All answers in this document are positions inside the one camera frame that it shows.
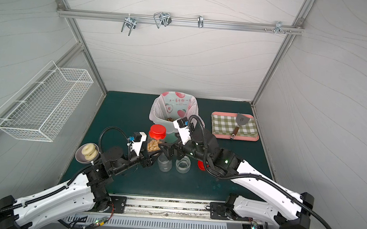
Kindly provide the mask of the glass peanut jar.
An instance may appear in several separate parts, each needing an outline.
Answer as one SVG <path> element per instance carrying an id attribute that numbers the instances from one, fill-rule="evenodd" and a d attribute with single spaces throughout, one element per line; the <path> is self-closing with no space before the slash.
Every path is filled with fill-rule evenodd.
<path id="1" fill-rule="evenodd" d="M 176 160 L 175 164 L 176 170 L 181 174 L 187 173 L 191 168 L 191 161 L 187 156 L 184 156 L 180 160 Z"/>

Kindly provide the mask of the red jar lid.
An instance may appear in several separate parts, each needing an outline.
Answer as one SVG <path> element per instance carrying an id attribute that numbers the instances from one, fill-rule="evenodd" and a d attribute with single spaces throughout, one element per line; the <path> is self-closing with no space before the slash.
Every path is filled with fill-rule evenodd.
<path id="1" fill-rule="evenodd" d="M 198 168 L 201 171 L 205 171 L 206 170 L 202 161 L 198 161 L 197 165 L 198 165 Z"/>

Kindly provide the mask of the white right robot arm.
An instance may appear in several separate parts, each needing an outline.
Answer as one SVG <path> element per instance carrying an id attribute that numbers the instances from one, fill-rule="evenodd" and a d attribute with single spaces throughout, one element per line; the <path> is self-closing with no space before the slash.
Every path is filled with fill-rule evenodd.
<path id="1" fill-rule="evenodd" d="M 230 180 L 265 200 L 275 211 L 271 222 L 279 229 L 332 229 L 313 211 L 314 198 L 292 192 L 258 172 L 234 152 L 220 148 L 216 137 L 205 129 L 197 115 L 173 122 L 179 141 L 163 146 L 165 155 L 187 156 L 203 163 L 205 171 L 217 180 Z"/>

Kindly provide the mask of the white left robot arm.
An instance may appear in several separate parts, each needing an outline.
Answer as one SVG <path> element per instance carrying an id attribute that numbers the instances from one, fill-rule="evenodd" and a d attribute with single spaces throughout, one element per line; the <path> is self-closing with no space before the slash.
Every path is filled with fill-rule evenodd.
<path id="1" fill-rule="evenodd" d="M 126 153 L 120 147 L 103 151 L 102 139 L 110 130 L 124 133 L 115 126 L 106 128 L 95 147 L 95 159 L 69 181 L 28 197 L 15 199 L 9 195 L 2 198 L 0 229 L 39 229 L 72 213 L 107 211 L 112 200 L 106 185 L 113 181 L 113 177 L 138 164 L 151 166 L 162 153 L 161 150 L 147 151 L 144 132 L 125 137 Z"/>

